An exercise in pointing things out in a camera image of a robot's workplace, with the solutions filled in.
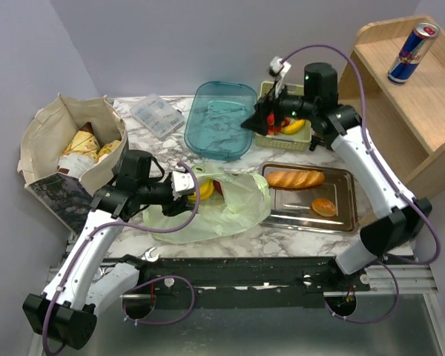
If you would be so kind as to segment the mixed toy fruit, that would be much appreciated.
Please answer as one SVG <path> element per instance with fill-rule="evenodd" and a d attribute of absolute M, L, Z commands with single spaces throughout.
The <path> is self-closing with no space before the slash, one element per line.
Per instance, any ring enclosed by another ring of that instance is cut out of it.
<path fill-rule="evenodd" d="M 199 178 L 198 183 L 201 201 L 211 198 L 214 193 L 218 193 L 221 197 L 223 196 L 222 186 L 219 181 L 210 178 Z"/>

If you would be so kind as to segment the green plastic grocery bag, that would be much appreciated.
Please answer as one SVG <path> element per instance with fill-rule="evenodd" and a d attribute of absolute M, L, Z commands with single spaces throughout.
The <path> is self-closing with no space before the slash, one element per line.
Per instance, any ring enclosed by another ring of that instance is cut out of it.
<path fill-rule="evenodd" d="M 200 185 L 218 182 L 220 191 L 202 198 L 198 212 L 184 229 L 153 233 L 155 240 L 186 244 L 243 233 L 260 224 L 271 212 L 269 186 L 256 173 L 226 173 L 215 165 L 192 167 Z"/>

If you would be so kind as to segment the beige canvas tote bag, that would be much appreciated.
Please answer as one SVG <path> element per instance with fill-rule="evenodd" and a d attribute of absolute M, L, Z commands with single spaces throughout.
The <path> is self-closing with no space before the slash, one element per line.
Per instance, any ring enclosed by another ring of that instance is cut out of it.
<path fill-rule="evenodd" d="M 111 181 L 127 150 L 126 124 L 107 97 L 58 95 L 27 127 L 17 171 L 25 188 L 78 234 L 93 194 Z"/>

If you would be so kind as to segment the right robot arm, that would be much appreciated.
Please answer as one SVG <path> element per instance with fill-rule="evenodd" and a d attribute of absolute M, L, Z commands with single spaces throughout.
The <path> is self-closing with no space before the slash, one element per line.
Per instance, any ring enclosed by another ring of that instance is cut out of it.
<path fill-rule="evenodd" d="M 269 65 L 272 89 L 255 105 L 242 128 L 259 135 L 268 133 L 268 117 L 275 125 L 286 118 L 307 119 L 326 146 L 349 166 L 365 191 L 376 219 L 360 230 L 359 239 L 337 255 L 326 272 L 328 285 L 337 291 L 353 282 L 353 274 L 385 253 L 414 240 L 432 211 L 427 198 L 418 199 L 379 156 L 362 116 L 351 106 L 338 102 L 337 71 L 328 63 L 305 66 L 303 95 L 288 92 L 283 80 L 291 65 L 276 57 Z"/>

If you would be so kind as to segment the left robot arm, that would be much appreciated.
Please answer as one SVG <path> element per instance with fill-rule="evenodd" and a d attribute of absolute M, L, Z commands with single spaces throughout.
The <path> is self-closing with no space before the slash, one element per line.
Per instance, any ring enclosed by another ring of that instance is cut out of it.
<path fill-rule="evenodd" d="M 149 286 L 150 276 L 141 269 L 155 261 L 149 253 L 142 260 L 123 257 L 111 272 L 94 279 L 113 241 L 142 206 L 159 205 L 164 214 L 174 216 L 187 211 L 188 197 L 199 192 L 188 165 L 180 162 L 169 174 L 151 177 L 151 166 L 157 163 L 146 151 L 123 154 L 119 170 L 93 195 L 84 228 L 62 267 L 41 294 L 26 297 L 23 311 L 33 331 L 41 335 L 46 355 L 60 353 L 50 349 L 49 340 L 81 349 L 99 314 L 126 291 L 140 293 Z"/>

